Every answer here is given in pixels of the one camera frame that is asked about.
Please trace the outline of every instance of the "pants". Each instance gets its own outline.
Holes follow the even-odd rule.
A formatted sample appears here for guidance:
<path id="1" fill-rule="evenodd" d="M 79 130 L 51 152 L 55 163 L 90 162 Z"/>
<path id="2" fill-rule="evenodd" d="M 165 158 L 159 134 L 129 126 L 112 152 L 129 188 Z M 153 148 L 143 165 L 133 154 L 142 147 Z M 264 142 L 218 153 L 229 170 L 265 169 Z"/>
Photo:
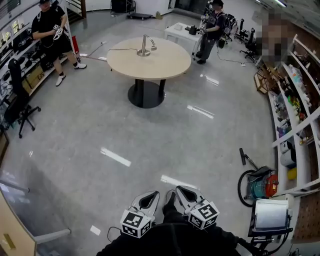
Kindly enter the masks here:
<path id="1" fill-rule="evenodd" d="M 198 55 L 201 56 L 201 60 L 206 61 L 211 53 L 212 48 L 214 47 L 216 40 L 209 40 L 206 35 L 202 37 L 200 44 L 200 51 L 198 51 Z"/>
<path id="2" fill-rule="evenodd" d="M 177 208 L 174 205 L 175 201 L 170 200 L 163 207 L 163 223 L 188 223 L 185 218 L 182 217 L 182 213 L 177 211 Z"/>

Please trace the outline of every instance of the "reflective floor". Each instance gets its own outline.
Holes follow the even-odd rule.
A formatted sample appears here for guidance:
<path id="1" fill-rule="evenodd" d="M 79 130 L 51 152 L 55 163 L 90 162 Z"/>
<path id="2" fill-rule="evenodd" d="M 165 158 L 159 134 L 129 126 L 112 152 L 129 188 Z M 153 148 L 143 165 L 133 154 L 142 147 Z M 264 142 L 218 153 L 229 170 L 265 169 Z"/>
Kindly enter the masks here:
<path id="1" fill-rule="evenodd" d="M 162 20 L 110 21 L 102 29 L 110 14 L 90 14 L 85 30 L 79 21 L 71 32 L 83 54 L 105 42 L 92 58 L 106 57 L 116 43 L 143 34 L 157 43 L 164 29 L 177 22 L 199 24 L 168 14 Z M 191 52 L 192 43 L 178 43 Z M 229 42 L 219 49 L 219 57 L 244 62 L 240 50 L 245 50 L 243 44 Z M 109 227 L 120 226 L 134 197 L 151 190 L 161 193 L 156 213 L 161 222 L 166 191 L 173 188 L 161 182 L 162 175 L 200 188 L 220 211 L 218 225 L 247 236 L 251 209 L 240 203 L 237 182 L 251 166 L 242 165 L 239 148 L 258 166 L 275 167 L 272 116 L 267 97 L 256 90 L 254 65 L 242 67 L 219 57 L 215 47 L 205 65 L 193 61 L 186 74 L 168 79 L 163 103 L 152 109 L 132 105 L 127 94 L 135 81 L 100 60 L 82 59 L 88 65 L 85 70 L 65 64 L 66 78 L 58 88 L 57 74 L 47 79 L 31 101 L 42 108 L 32 117 L 36 130 L 26 125 L 22 139 L 17 127 L 8 131 L 10 144 L 1 169 L 4 179 L 13 175 L 31 189 L 27 197 L 33 197 L 30 204 L 38 214 L 25 213 L 27 203 L 15 200 L 22 219 L 36 223 L 46 218 L 47 225 L 29 224 L 32 232 L 72 230 L 68 237 L 47 243 L 48 250 L 95 255 L 109 243 Z M 99 236 L 90 231 L 92 225 L 101 230 Z M 111 239 L 117 235 L 116 230 L 110 232 Z"/>

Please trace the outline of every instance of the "black office chair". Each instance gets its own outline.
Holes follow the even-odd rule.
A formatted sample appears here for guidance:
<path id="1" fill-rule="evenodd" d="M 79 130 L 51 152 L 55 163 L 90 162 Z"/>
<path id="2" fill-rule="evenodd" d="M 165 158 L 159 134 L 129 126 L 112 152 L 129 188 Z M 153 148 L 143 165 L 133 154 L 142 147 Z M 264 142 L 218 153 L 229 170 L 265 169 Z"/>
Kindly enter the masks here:
<path id="1" fill-rule="evenodd" d="M 12 125 L 16 120 L 18 121 L 20 124 L 19 138 L 21 139 L 21 131 L 26 121 L 30 124 L 32 131 L 36 129 L 28 117 L 36 110 L 40 112 L 41 108 L 38 106 L 31 108 L 28 104 L 30 96 L 22 86 L 21 68 L 18 61 L 15 59 L 10 60 L 8 68 L 11 73 L 12 90 L 16 94 L 16 97 L 10 102 L 8 101 L 8 95 L 6 95 L 1 101 L 0 106 L 3 103 L 8 105 L 4 112 L 4 119 L 9 125 Z"/>
<path id="2" fill-rule="evenodd" d="M 235 39 L 239 39 L 241 43 L 247 43 L 249 37 L 249 31 L 243 29 L 245 20 L 242 18 L 240 22 L 240 31 L 234 35 Z"/>
<path id="3" fill-rule="evenodd" d="M 251 34 L 249 41 L 245 44 L 245 47 L 248 51 L 241 50 L 240 53 L 245 53 L 245 58 L 249 58 L 252 60 L 253 63 L 256 63 L 256 56 L 257 56 L 257 43 L 256 39 L 254 38 L 256 30 L 251 28 Z"/>

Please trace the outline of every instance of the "vacuum cleaner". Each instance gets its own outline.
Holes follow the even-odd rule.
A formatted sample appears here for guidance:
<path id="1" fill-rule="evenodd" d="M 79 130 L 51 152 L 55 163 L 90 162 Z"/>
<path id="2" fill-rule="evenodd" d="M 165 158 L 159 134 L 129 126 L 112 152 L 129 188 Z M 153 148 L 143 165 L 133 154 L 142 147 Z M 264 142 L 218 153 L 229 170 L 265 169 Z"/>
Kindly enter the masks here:
<path id="1" fill-rule="evenodd" d="M 278 175 L 276 170 L 271 169 L 268 166 L 258 167 L 250 157 L 244 153 L 240 148 L 240 156 L 242 165 L 246 165 L 246 159 L 254 167 L 254 170 L 250 169 L 245 171 L 238 181 L 238 196 L 240 201 L 247 207 L 253 207 L 254 201 L 257 199 L 268 199 L 277 193 L 278 189 Z M 244 177 L 247 176 L 246 195 L 242 196 L 241 184 Z"/>

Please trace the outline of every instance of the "chair base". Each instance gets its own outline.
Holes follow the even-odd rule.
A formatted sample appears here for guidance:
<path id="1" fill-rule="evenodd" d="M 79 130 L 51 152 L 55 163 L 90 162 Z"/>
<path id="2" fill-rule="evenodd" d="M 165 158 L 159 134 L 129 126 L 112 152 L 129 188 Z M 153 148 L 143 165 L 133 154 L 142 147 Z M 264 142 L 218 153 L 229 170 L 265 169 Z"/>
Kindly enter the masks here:
<path id="1" fill-rule="evenodd" d="M 252 51 L 244 51 L 241 50 L 240 53 L 245 53 L 246 56 L 244 58 L 249 58 L 253 63 L 256 63 L 255 54 Z"/>
<path id="2" fill-rule="evenodd" d="M 27 105 L 25 107 L 25 109 L 20 113 L 21 114 L 21 117 L 17 120 L 18 123 L 20 124 L 20 129 L 19 129 L 19 138 L 21 139 L 22 138 L 22 134 L 21 134 L 21 131 L 25 125 L 25 122 L 27 121 L 27 123 L 31 126 L 31 130 L 34 131 L 36 128 L 32 125 L 32 123 L 30 122 L 29 120 L 29 116 L 35 112 L 36 110 L 38 110 L 38 112 L 41 111 L 41 108 L 36 106 L 35 108 L 31 109 L 31 106 L 30 105 Z"/>

